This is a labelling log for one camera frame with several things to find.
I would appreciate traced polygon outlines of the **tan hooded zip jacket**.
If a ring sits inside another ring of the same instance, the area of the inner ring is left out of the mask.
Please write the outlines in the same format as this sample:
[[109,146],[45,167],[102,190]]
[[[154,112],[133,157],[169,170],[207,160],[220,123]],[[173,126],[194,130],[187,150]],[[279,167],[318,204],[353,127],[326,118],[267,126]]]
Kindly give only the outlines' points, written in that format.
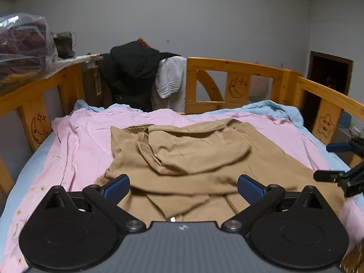
[[289,191],[314,185],[333,211],[344,205],[340,188],[315,182],[313,171],[260,134],[249,123],[225,119],[175,126],[111,129],[114,156],[96,183],[130,178],[130,193],[119,207],[141,221],[216,221],[247,208],[237,191],[246,174],[264,185]]

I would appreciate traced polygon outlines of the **brown patterned quilt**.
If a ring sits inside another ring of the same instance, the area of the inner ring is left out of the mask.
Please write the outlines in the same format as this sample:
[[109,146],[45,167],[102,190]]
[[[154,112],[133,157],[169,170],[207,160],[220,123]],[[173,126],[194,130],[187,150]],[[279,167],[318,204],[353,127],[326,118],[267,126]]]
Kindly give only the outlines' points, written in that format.
[[341,269],[346,273],[364,273],[363,247],[355,247],[342,260]]

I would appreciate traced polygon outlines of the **wooden bed frame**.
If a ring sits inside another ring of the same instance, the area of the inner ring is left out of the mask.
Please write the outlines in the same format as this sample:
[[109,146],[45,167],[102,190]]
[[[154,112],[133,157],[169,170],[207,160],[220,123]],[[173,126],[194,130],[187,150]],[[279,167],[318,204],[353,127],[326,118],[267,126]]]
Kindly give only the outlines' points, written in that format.
[[[31,82],[1,94],[1,115],[19,110],[32,150],[36,150],[51,133],[44,92],[58,87],[63,112],[69,114],[75,102],[85,98],[82,63],[99,59],[98,56],[86,56],[63,61],[52,70],[33,76]],[[200,114],[246,105],[253,76],[273,80],[270,99],[279,104],[301,108],[305,92],[320,97],[321,102],[312,133],[324,144],[333,140],[342,112],[346,111],[360,120],[363,119],[363,104],[308,80],[296,71],[200,57],[187,59],[185,113]]]

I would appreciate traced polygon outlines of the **black leather bag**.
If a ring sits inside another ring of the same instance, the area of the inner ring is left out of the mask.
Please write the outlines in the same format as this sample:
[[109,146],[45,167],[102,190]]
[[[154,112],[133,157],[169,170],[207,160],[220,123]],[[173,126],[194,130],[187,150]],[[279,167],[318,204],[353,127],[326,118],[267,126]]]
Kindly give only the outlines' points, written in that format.
[[62,33],[52,32],[51,35],[60,58],[66,59],[75,56],[75,52],[73,51],[72,33],[70,31]]

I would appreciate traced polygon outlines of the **red paper decoration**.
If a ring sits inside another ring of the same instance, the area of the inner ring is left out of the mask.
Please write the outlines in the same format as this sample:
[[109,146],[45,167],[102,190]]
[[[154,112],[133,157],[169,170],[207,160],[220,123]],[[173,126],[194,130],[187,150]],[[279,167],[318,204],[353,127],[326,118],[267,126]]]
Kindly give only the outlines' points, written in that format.
[[137,41],[140,42],[144,47],[150,48],[149,44],[146,43],[142,38],[138,38]]

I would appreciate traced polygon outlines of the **white grey garment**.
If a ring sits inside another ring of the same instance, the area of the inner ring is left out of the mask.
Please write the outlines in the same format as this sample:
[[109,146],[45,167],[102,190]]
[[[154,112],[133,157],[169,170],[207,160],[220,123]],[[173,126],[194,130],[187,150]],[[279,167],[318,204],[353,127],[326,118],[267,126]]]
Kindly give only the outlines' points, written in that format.
[[151,104],[153,110],[171,109],[185,111],[187,58],[174,56],[159,63],[152,86]]

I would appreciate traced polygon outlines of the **clear plastic bag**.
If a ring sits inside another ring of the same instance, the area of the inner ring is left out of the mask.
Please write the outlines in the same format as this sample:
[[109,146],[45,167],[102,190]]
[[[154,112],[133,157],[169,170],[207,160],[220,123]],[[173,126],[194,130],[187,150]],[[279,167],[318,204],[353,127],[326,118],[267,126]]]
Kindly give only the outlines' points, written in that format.
[[57,60],[56,44],[43,16],[1,17],[1,92],[32,80]]

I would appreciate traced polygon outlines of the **light blue blanket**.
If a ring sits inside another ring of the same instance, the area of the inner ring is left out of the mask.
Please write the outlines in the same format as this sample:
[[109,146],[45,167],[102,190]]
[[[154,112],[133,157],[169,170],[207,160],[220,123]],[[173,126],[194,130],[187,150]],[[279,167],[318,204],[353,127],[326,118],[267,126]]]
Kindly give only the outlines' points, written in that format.
[[[203,114],[188,115],[198,121],[210,117],[243,117],[244,122],[254,125],[263,135],[279,145],[287,154],[312,169],[348,171],[349,167],[336,154],[326,151],[326,146],[303,126],[299,109],[273,101],[259,101],[236,109],[221,109]],[[18,175],[15,187],[1,207],[1,232],[5,232],[15,210],[29,190],[35,177],[43,170],[48,153],[55,140],[50,134],[27,161]]]

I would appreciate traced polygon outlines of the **pink bed sheet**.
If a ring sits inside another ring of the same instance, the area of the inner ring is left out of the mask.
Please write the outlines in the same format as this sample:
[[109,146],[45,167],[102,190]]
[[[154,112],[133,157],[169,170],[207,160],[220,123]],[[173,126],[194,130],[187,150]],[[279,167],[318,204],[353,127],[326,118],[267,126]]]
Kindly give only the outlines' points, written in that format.
[[[210,117],[207,121],[243,117]],[[1,232],[1,271],[24,272],[27,264],[18,246],[21,228],[38,203],[53,185],[79,191],[103,175],[112,162],[112,126],[127,128],[133,125],[161,124],[178,127],[200,123],[196,117],[180,115],[169,109],[151,113],[131,109],[127,105],[109,108],[90,107],[79,102],[70,116],[57,118],[52,128],[55,140],[43,170],[35,177],[29,190],[12,216],[8,229]]]

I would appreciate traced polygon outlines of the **black clothes pile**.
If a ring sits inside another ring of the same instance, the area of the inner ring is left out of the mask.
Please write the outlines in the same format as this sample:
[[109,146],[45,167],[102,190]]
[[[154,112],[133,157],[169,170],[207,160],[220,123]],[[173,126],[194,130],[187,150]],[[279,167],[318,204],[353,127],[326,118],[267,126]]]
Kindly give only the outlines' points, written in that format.
[[134,109],[151,111],[152,86],[159,63],[174,56],[173,53],[147,47],[141,41],[111,48],[109,53],[102,55],[101,73],[112,100]]

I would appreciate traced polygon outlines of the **dark doorway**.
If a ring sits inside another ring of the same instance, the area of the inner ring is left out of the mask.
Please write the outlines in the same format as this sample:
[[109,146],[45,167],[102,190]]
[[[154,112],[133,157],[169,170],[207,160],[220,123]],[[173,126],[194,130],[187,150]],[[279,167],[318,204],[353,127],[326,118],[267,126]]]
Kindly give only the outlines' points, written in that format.
[[[311,51],[307,78],[342,94],[348,95],[353,61],[348,58]],[[311,92],[304,92],[301,105],[301,115],[304,127],[311,131],[321,99]]]

